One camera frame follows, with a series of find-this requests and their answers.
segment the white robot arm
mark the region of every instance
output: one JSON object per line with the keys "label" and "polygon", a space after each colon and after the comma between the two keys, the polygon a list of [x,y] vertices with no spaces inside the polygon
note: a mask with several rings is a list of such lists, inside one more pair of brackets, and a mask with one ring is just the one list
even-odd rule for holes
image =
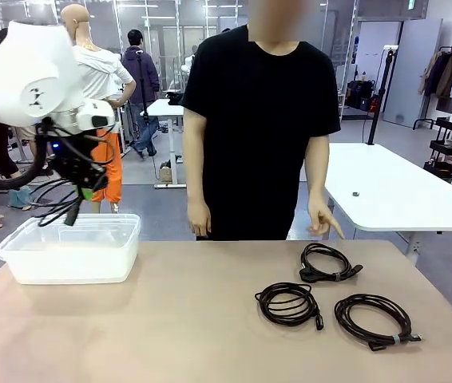
{"label": "white robot arm", "polygon": [[114,123],[105,101],[86,100],[64,26],[10,22],[0,45],[0,122],[30,126],[50,116],[78,134]]}

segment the background table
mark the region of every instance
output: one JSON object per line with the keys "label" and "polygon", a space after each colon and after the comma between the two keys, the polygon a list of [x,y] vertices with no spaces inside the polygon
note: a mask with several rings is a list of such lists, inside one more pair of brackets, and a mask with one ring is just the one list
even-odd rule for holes
{"label": "background table", "polygon": [[[179,125],[183,128],[184,107],[180,105],[170,105],[169,99],[161,98],[156,100],[148,107],[149,116],[166,116],[178,117]],[[156,189],[160,188],[186,188],[187,185],[178,183],[178,172],[176,171],[176,153],[175,153],[175,139],[174,129],[172,127],[172,118],[168,119],[168,134],[169,134],[169,160],[171,161],[171,178],[172,184],[158,184]]]}
{"label": "background table", "polygon": [[452,231],[452,185],[381,145],[331,144],[326,189],[355,228],[410,231],[414,264],[420,232]]}
{"label": "background table", "polygon": [[[0,383],[452,383],[452,307],[390,243],[329,243],[364,270],[313,286],[323,331],[265,319],[254,294],[298,282],[306,244],[140,243],[117,285],[22,286],[3,267]],[[395,300],[426,340],[372,353],[334,319],[354,293]],[[353,316],[398,331],[371,310]]]}

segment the clear plastic bin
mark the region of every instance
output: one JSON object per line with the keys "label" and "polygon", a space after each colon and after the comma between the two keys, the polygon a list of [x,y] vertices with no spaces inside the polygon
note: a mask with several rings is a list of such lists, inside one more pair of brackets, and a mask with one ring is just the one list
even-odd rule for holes
{"label": "clear plastic bin", "polygon": [[75,225],[46,227],[31,218],[0,243],[0,259],[22,284],[115,283],[137,255],[141,219],[134,214],[80,214]]}

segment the black stand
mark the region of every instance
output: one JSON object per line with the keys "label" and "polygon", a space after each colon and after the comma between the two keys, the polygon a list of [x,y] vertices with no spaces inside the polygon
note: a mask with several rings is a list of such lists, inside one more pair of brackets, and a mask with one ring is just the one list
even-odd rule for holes
{"label": "black stand", "polygon": [[386,58],[386,68],[384,68],[383,82],[380,85],[379,95],[377,96],[377,106],[375,107],[375,115],[373,116],[373,121],[371,122],[370,136],[368,138],[368,144],[373,145],[373,139],[375,138],[375,130],[377,130],[377,123],[379,122],[380,109],[383,106],[383,98],[386,93],[386,83],[389,77],[389,69],[391,68],[391,62],[393,62],[393,57],[395,52],[390,50]]}
{"label": "black stand", "polygon": [[[143,96],[143,120],[145,121],[146,128],[149,128],[149,116],[148,116],[148,106],[146,104],[146,94],[145,94],[145,79],[143,78],[143,69],[141,67],[141,54],[142,50],[137,51],[137,63],[139,64],[139,82],[141,84],[141,95]],[[139,129],[139,134],[141,134],[141,126],[137,127]]]}

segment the mannequin wearing white t-shirt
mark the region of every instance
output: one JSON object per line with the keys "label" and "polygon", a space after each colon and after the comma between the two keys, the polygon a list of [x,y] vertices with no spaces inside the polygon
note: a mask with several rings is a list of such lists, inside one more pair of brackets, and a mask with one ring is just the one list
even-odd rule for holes
{"label": "mannequin wearing white t-shirt", "polygon": [[[88,10],[79,4],[71,4],[63,8],[61,18],[70,37],[76,43],[73,49],[81,72],[84,97],[106,100],[113,108],[123,106],[136,88],[136,82],[121,65],[114,53],[93,44],[89,32]],[[117,94],[114,75],[125,83],[125,90],[119,100],[111,98],[114,94]],[[111,159],[112,154],[114,154],[114,159],[111,164],[106,165],[109,185],[105,190],[93,193],[92,210],[94,213],[99,213],[101,201],[107,199],[111,204],[111,212],[118,213],[121,200],[122,177],[118,135],[117,132],[108,132],[100,129],[97,131],[97,135],[103,136],[102,138],[106,139],[109,144],[100,143],[93,150],[93,159],[106,162]]]}

